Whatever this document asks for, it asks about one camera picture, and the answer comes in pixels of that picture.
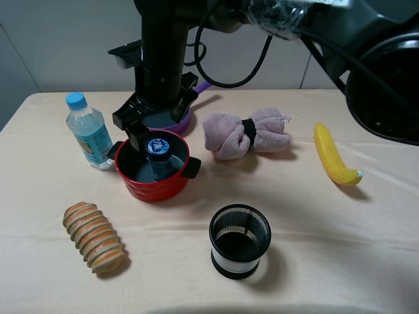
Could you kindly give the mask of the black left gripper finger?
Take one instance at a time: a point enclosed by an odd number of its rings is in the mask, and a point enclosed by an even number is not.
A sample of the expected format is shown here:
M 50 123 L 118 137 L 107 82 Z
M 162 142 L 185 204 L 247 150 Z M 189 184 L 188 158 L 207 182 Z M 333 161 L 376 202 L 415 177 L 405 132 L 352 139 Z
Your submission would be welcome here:
M 124 131 L 130 140 L 132 148 L 138 152 L 143 152 L 145 150 L 145 140 L 149 135 L 149 129 L 141 122 L 133 122 L 127 125 Z

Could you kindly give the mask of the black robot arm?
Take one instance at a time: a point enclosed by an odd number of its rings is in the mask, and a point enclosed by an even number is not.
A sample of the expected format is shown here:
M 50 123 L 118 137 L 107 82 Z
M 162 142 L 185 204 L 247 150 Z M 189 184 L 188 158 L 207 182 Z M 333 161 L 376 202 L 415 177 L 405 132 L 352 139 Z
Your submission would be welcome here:
M 184 73 L 189 31 L 232 33 L 244 24 L 269 38 L 299 38 L 368 132 L 418 144 L 417 1 L 136 1 L 141 39 L 111 51 L 133 68 L 135 92 L 113 114 L 134 147 L 149 129 L 179 124 L 198 94 Z

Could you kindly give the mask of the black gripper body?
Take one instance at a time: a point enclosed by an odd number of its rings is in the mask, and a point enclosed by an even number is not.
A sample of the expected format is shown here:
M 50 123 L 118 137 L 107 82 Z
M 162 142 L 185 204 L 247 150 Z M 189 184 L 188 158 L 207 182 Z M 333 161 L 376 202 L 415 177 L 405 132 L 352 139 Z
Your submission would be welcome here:
M 113 113 L 113 124 L 120 130 L 133 122 L 142 122 L 142 119 L 155 111 L 170 109 L 181 102 L 183 94 L 195 88 L 198 83 L 198 77 L 191 73 L 181 75 L 181 85 L 178 96 L 173 100 L 169 100 L 166 94 L 162 91 L 157 92 L 156 97 L 149 97 L 148 95 L 132 94 L 128 100 Z

